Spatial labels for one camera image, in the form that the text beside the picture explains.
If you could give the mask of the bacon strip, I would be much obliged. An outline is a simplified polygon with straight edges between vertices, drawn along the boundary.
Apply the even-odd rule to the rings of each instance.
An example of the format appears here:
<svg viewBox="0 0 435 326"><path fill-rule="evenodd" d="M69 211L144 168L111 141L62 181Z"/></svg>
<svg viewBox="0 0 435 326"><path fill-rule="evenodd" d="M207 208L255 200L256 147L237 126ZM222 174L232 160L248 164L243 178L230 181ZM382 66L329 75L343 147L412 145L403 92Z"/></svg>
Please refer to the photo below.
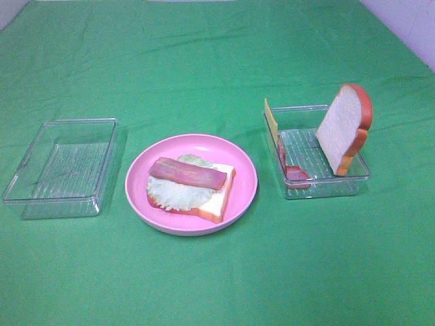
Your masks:
<svg viewBox="0 0 435 326"><path fill-rule="evenodd" d="M227 174L219 170L180 162L172 158L158 158L149 169L150 176L176 183L221 189L227 179Z"/></svg>
<svg viewBox="0 0 435 326"><path fill-rule="evenodd" d="M296 181L306 181L311 177L310 175L301 169L299 166L295 165L287 165L286 161L286 150L283 144L283 141L278 138L277 141L277 149L279 155L279 161L282 165L283 171L285 173L285 178L291 181L289 185L287 185L288 189L307 189L311 186L310 183L296 183Z"/></svg>

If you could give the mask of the right clear plastic container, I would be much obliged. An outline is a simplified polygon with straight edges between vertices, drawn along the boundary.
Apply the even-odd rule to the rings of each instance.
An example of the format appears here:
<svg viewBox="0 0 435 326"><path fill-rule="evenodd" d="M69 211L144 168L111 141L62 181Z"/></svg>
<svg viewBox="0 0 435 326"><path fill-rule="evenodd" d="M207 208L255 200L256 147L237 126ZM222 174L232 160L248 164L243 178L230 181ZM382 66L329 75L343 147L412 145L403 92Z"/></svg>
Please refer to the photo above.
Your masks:
<svg viewBox="0 0 435 326"><path fill-rule="evenodd" d="M328 105L271 107L273 117L278 123L278 138L283 141L286 150L287 165L299 166L310 175L309 180L296 181L310 183L311 186L307 189L287 188L291 181L285 178L277 144L274 144L263 111L266 137L275 162L279 187L287 200L354 196L368 190L366 181L370 170L360 154L354 157L349 172L344 177L334 175L330 168L315 136L328 109Z"/></svg>

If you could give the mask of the green lettuce leaf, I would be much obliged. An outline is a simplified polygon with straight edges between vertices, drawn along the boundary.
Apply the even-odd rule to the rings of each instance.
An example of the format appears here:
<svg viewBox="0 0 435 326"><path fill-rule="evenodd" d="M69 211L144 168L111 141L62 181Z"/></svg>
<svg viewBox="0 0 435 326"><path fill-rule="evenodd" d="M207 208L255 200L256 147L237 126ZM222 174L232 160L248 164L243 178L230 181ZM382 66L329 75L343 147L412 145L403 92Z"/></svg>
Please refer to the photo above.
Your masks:
<svg viewBox="0 0 435 326"><path fill-rule="evenodd" d="M160 157L149 169L147 195L166 211L190 211L212 199L227 174L193 154L177 159Z"/></svg>

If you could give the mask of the green tablecloth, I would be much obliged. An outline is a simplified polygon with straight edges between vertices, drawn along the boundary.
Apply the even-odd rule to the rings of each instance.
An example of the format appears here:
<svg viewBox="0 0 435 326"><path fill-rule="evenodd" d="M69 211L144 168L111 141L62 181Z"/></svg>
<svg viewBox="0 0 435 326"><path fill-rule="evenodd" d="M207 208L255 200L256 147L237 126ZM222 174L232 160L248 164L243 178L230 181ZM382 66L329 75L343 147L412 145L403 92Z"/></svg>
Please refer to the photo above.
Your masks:
<svg viewBox="0 0 435 326"><path fill-rule="evenodd" d="M262 119L374 106L357 196L286 200ZM2 325L433 325L434 74L359 1L34 1L1 32L1 186L39 126L116 117L126 134L97 217L1 206ZM204 132L251 157L250 209L221 232L163 234L124 180L149 145Z"/></svg>

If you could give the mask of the clear plastic container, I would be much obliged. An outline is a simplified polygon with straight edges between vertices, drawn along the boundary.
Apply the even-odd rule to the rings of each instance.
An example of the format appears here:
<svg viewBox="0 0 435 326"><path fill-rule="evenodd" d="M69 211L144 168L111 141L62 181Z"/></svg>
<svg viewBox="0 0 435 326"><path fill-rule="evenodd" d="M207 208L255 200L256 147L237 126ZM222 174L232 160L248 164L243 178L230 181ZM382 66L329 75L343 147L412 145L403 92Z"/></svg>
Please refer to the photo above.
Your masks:
<svg viewBox="0 0 435 326"><path fill-rule="evenodd" d="M287 188L291 181L285 178L277 144L274 144L263 111L266 137L275 162L279 187L287 200L354 196L368 190L366 181L370 170L360 154L354 157L349 172L344 177L334 175L330 168L315 136L328 109L328 105L271 107L273 117L278 123L278 138L283 141L286 150L287 165L299 166L310 175L309 180L296 181L310 183L311 186L307 189Z"/></svg>
<svg viewBox="0 0 435 326"><path fill-rule="evenodd" d="M116 118L43 123L6 187L3 203L22 219L98 215L117 140Z"/></svg>

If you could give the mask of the pink plate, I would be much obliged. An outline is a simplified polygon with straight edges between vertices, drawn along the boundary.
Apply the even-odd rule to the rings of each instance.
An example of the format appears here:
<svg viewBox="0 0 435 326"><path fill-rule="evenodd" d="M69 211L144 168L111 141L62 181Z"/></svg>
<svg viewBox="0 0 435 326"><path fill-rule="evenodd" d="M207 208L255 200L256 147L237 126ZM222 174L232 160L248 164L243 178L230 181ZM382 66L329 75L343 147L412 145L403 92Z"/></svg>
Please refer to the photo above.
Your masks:
<svg viewBox="0 0 435 326"><path fill-rule="evenodd" d="M236 174L224 211L224 220L213 223L194 215L166 212L147 201L148 170L160 156L177 158L195 154L213 163L229 164ZM131 164L125 179L126 197L134 211L153 228L178 236L201 236L218 232L236 222L256 195L258 177L251 158L237 145L208 134L181 134L161 140L145 149Z"/></svg>

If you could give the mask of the left clear plastic container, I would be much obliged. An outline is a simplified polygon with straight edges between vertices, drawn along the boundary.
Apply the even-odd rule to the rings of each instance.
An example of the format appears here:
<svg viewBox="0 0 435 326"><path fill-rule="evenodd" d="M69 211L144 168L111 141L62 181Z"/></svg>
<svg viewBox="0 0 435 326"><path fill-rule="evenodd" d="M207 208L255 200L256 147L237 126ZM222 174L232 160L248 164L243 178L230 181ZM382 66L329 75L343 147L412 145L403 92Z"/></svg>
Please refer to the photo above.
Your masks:
<svg viewBox="0 0 435 326"><path fill-rule="evenodd" d="M6 187L3 203L22 219L98 215L117 140L116 118L43 123Z"/></svg>

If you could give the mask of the toast bread slice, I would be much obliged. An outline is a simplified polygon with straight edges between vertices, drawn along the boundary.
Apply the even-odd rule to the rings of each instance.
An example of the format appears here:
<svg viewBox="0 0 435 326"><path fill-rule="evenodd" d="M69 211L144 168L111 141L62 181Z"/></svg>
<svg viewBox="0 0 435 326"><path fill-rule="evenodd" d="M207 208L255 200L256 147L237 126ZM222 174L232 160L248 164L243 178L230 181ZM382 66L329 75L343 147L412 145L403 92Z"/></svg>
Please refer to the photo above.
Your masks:
<svg viewBox="0 0 435 326"><path fill-rule="evenodd" d="M373 119L372 102L363 87L343 84L315 136L332 172L345 176L364 146Z"/></svg>
<svg viewBox="0 0 435 326"><path fill-rule="evenodd" d="M169 213L194 215L214 223L222 222L236 169L227 164L214 164L213 168L227 174L221 189L189 186L150 176L146 187L148 202L152 207Z"/></svg>

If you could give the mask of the yellow cheese slice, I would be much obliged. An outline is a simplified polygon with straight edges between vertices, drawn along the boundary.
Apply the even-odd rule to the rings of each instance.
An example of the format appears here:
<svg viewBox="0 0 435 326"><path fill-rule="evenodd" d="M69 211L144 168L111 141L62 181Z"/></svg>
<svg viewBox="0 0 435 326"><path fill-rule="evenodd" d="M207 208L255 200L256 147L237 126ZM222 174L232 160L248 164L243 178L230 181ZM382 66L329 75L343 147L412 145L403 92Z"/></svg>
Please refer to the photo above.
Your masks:
<svg viewBox="0 0 435 326"><path fill-rule="evenodd" d="M268 127L270 129L274 144L278 142L278 123L273 117L273 113L268 103L268 99L264 99L264 114L266 117L266 121L268 123Z"/></svg>

